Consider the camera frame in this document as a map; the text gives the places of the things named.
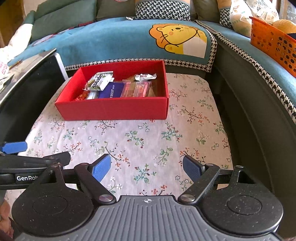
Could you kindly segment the person left hand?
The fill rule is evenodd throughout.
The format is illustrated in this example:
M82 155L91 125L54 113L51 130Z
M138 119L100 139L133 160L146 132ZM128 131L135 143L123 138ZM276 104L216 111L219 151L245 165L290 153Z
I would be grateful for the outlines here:
M0 222L1 231L3 231L10 238L13 238L14 230L11 226L11 221L9 218L11 207L6 200L4 200L3 203L1 204L0 211L1 211L1 222Z

